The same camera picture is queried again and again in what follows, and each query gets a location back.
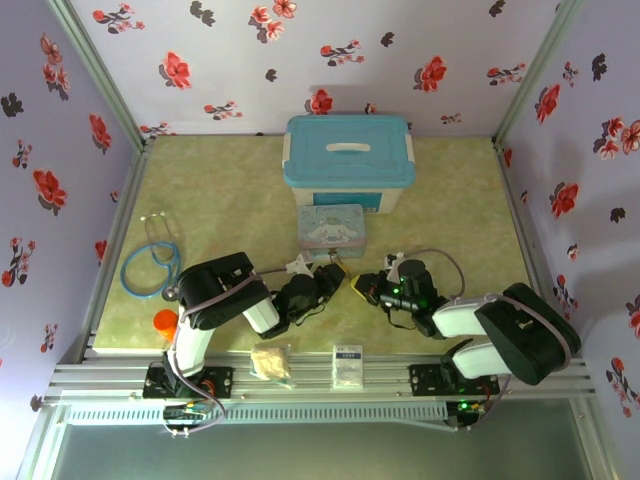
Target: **orange cap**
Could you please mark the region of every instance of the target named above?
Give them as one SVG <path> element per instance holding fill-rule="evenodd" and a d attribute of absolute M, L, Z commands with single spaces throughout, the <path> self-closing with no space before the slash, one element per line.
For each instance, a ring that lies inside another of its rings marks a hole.
<path fill-rule="evenodd" d="M 169 343 L 173 342 L 173 336 L 178 328 L 178 314 L 173 310 L 160 310 L 153 318 L 153 327 Z"/>

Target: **green marbled surface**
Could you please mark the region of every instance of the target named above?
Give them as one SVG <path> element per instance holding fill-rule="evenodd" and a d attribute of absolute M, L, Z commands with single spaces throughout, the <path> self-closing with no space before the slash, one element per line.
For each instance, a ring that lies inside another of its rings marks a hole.
<path fill-rule="evenodd" d="M 500 292 L 527 282 L 524 262 L 488 138 L 414 138 L 417 178 L 392 214 L 366 215 L 365 255 L 345 263 L 350 273 L 378 271 L 384 255 L 437 247 L 450 252 L 467 278 L 465 297 Z M 160 137 L 154 146 L 134 207 L 116 275 L 111 284 L 94 348 L 164 349 L 152 320 L 163 308 L 160 297 L 140 300 L 120 284 L 122 261 L 147 243 L 141 215 L 167 212 L 185 267 L 245 251 L 258 271 L 283 266 L 298 254 L 293 194 L 283 180 L 282 137 Z M 440 293 L 458 291 L 448 261 L 434 254 L 423 260 Z M 130 283 L 154 285 L 166 270 L 150 255 L 131 262 Z M 279 289 L 288 275 L 266 277 Z M 393 320 L 410 325 L 409 315 Z M 415 331 L 394 329 L 344 282 L 321 314 L 278 337 L 296 352 L 329 352 L 335 343 L 362 344 L 367 353 L 433 353 L 459 339 L 431 340 Z M 210 350 L 248 351 L 260 341 L 249 323 L 236 318 L 219 328 Z"/>

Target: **blue storage box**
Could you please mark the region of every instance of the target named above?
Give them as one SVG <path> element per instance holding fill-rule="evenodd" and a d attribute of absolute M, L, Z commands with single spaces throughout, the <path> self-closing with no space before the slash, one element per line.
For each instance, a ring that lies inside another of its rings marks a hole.
<path fill-rule="evenodd" d="M 366 243 L 360 205 L 319 205 L 298 208 L 298 242 L 316 259 L 356 258 Z"/>
<path fill-rule="evenodd" d="M 365 213 L 393 211 L 416 175 L 407 122 L 393 115 L 293 117 L 282 166 L 299 207 L 358 204 Z"/>

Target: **floral wallpaper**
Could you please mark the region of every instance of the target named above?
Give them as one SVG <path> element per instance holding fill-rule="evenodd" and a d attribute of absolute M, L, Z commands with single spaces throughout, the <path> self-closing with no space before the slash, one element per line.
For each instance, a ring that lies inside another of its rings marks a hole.
<path fill-rule="evenodd" d="M 547 298 L 581 335 L 629 479 L 640 469 L 638 17 L 634 0 L 586 2 L 503 142 Z"/>
<path fill-rule="evenodd" d="M 69 3 L 144 137 L 278 134 L 305 113 L 455 136 L 496 132 L 558 0 Z"/>
<path fill-rule="evenodd" d="M 81 331 L 134 150 L 46 2 L 4 4 L 0 32 L 4 479 Z"/>

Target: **blue stethoscope tubing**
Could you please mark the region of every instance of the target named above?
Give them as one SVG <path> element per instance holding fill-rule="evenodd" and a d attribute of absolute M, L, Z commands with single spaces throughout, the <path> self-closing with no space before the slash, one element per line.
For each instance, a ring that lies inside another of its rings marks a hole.
<path fill-rule="evenodd" d="M 153 247 L 170 248 L 171 251 L 172 251 L 171 260 L 168 261 L 168 262 L 163 262 L 160 259 L 158 259 L 158 257 L 153 253 L 153 250 L 152 250 Z M 162 284 L 162 286 L 160 286 L 160 288 L 158 288 L 157 290 L 155 290 L 155 291 L 153 291 L 151 293 L 139 293 L 139 292 L 134 291 L 129 286 L 129 284 L 127 283 L 126 272 L 127 272 L 127 267 L 129 266 L 129 262 L 131 262 L 131 260 L 133 260 L 138 255 L 140 255 L 141 253 L 143 253 L 143 252 L 145 252 L 147 250 L 151 250 L 151 256 L 153 258 L 153 261 L 156 263 L 156 265 L 158 265 L 159 267 L 164 267 L 164 268 L 167 269 L 167 279 Z M 151 298 L 151 297 L 155 297 L 159 293 L 162 293 L 162 291 L 165 288 L 173 286 L 175 284 L 175 281 L 177 280 L 178 275 L 180 275 L 181 267 L 182 267 L 182 261 L 180 259 L 180 250 L 178 250 L 178 246 L 175 243 L 169 243 L 169 242 L 149 243 L 147 245 L 144 245 L 143 247 L 140 247 L 135 252 L 133 252 L 124 261 L 124 263 L 122 264 L 122 267 L 120 268 L 120 283 L 122 284 L 122 288 L 124 288 L 125 291 L 129 295 L 132 295 L 132 296 L 134 296 L 136 298 Z"/>

